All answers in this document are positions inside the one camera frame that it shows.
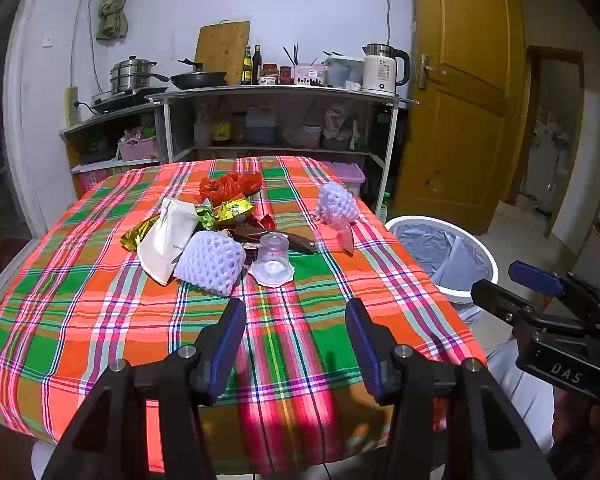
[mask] light switch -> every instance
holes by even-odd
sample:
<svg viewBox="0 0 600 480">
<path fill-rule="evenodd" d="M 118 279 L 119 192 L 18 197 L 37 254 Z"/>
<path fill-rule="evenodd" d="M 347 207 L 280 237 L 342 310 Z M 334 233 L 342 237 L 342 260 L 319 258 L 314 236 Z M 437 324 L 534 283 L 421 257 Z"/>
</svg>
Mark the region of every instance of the light switch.
<svg viewBox="0 0 600 480">
<path fill-rule="evenodd" d="M 50 46 L 54 46 L 54 34 L 52 32 L 47 32 L 42 35 L 42 48 L 48 48 Z"/>
</svg>

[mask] white paper bag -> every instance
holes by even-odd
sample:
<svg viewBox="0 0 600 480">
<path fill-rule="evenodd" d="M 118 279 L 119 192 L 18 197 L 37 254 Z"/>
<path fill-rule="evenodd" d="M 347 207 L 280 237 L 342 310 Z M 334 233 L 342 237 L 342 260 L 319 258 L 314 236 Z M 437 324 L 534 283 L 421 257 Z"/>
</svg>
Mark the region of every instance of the white paper bag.
<svg viewBox="0 0 600 480">
<path fill-rule="evenodd" d="M 176 264 L 198 225 L 196 205 L 174 198 L 163 198 L 160 218 L 138 245 L 140 264 L 149 276 L 166 285 Z"/>
</svg>

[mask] white kettle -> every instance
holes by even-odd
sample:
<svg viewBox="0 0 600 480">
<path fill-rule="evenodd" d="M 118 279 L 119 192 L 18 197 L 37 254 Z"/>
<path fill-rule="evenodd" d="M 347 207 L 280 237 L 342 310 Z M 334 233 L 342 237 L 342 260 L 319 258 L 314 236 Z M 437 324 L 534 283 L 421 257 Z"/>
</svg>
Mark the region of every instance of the white kettle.
<svg viewBox="0 0 600 480">
<path fill-rule="evenodd" d="M 384 43 L 369 43 L 362 50 L 366 54 L 363 90 L 395 95 L 395 87 L 404 85 L 409 80 L 409 54 Z M 399 82 L 396 82 L 396 57 L 404 60 L 404 76 Z"/>
</svg>

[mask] wooden door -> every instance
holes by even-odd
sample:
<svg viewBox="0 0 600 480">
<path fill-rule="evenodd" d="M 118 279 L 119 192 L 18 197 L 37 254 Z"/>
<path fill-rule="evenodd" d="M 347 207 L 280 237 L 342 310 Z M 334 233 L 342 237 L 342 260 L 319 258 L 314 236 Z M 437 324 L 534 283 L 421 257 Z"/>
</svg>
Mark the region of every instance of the wooden door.
<svg viewBox="0 0 600 480">
<path fill-rule="evenodd" d="M 487 230 L 520 134 L 523 49 L 518 0 L 416 0 L 412 87 L 421 104 L 410 111 L 396 216 Z M 425 82 L 423 54 L 446 73 L 426 71 Z"/>
</svg>

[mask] wooden cutting board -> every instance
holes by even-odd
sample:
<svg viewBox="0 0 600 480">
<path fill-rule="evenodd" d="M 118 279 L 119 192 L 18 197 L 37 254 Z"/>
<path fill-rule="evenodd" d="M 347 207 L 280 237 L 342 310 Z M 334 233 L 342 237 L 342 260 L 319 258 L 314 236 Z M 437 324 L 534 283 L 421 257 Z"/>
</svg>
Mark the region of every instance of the wooden cutting board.
<svg viewBox="0 0 600 480">
<path fill-rule="evenodd" d="M 226 72 L 226 83 L 239 85 L 250 28 L 251 22 L 218 23 L 200 27 L 196 63 L 202 63 L 204 70 Z"/>
</svg>

